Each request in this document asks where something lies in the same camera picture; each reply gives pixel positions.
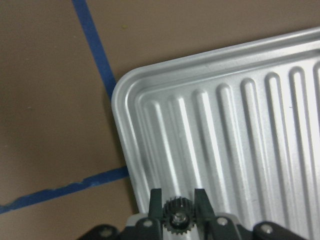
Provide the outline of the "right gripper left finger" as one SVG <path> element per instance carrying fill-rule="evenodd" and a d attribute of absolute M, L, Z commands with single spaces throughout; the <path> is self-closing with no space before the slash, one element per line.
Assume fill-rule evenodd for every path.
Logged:
<path fill-rule="evenodd" d="M 153 188 L 150 191 L 148 217 L 157 219 L 158 221 L 163 220 L 163 205 L 162 205 L 162 189 Z"/>

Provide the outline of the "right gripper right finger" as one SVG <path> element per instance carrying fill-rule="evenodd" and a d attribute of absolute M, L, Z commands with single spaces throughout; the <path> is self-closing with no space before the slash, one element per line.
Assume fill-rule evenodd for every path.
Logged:
<path fill-rule="evenodd" d="M 211 220 L 215 217 L 209 197 L 203 188 L 194 190 L 194 209 L 196 220 Z"/>

